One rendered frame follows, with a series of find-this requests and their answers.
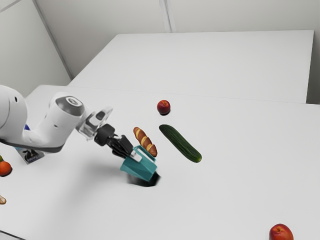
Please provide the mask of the orange fruit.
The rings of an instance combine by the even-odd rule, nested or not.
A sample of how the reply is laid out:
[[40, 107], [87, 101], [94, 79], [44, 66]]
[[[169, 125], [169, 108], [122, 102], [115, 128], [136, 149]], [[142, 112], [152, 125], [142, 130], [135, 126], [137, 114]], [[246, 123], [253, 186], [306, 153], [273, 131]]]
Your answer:
[[12, 166], [6, 161], [0, 161], [0, 177], [9, 175], [12, 171]]

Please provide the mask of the large red peach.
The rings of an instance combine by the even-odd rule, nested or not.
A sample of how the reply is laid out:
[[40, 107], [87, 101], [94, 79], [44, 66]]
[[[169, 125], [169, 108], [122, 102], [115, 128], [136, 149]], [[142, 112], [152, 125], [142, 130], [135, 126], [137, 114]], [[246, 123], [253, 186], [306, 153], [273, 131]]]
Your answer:
[[294, 240], [294, 235], [288, 226], [279, 223], [269, 230], [269, 240]]

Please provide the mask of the small red peach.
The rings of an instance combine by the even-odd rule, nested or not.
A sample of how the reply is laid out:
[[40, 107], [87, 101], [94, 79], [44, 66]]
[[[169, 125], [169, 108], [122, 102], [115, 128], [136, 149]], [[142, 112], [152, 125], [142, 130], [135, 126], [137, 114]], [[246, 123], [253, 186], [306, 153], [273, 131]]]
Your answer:
[[157, 103], [157, 111], [160, 115], [167, 115], [170, 113], [171, 111], [171, 105], [169, 103], [169, 101], [162, 99]]

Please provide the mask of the dark green cucumber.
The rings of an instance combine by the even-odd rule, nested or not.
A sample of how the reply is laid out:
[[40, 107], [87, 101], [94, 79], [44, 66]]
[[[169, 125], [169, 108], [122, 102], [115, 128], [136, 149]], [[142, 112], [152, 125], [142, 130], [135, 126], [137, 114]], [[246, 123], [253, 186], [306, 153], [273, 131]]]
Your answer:
[[201, 153], [195, 149], [173, 126], [161, 124], [158, 128], [184, 157], [193, 163], [201, 162]]

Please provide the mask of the teal faceted mug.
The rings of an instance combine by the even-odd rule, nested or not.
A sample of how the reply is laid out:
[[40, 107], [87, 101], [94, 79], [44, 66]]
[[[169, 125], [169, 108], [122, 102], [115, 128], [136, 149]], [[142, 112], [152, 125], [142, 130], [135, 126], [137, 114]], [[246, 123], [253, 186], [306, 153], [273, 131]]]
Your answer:
[[124, 159], [120, 170], [149, 182], [157, 170], [156, 158], [141, 145], [137, 145]]

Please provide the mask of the white carton with black print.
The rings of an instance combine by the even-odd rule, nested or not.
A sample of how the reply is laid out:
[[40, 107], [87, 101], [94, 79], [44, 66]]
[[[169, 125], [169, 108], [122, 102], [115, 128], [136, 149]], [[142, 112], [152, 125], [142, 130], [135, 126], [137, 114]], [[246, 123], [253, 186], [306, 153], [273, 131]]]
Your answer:
[[27, 165], [45, 156], [45, 154], [39, 150], [27, 149], [27, 148], [21, 148], [21, 147], [14, 147], [14, 149], [18, 152], [18, 154], [22, 157], [22, 159]]

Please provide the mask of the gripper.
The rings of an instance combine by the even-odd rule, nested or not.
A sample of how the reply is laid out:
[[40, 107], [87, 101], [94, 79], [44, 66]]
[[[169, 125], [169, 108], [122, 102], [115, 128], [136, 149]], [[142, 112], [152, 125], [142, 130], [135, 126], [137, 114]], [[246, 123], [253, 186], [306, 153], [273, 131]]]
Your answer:
[[136, 162], [140, 162], [142, 157], [134, 150], [133, 145], [125, 135], [121, 135], [116, 139], [115, 128], [106, 123], [101, 126], [94, 137], [94, 141], [100, 146], [109, 146], [112, 153], [123, 159], [130, 158]]

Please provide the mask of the brown baguette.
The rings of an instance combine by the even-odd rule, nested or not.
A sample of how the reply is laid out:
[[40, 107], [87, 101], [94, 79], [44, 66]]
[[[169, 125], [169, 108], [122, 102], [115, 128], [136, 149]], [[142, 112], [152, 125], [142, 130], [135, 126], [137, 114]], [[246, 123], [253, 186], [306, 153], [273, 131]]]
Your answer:
[[153, 157], [157, 157], [158, 151], [146, 133], [139, 127], [134, 127], [133, 133], [139, 144]]

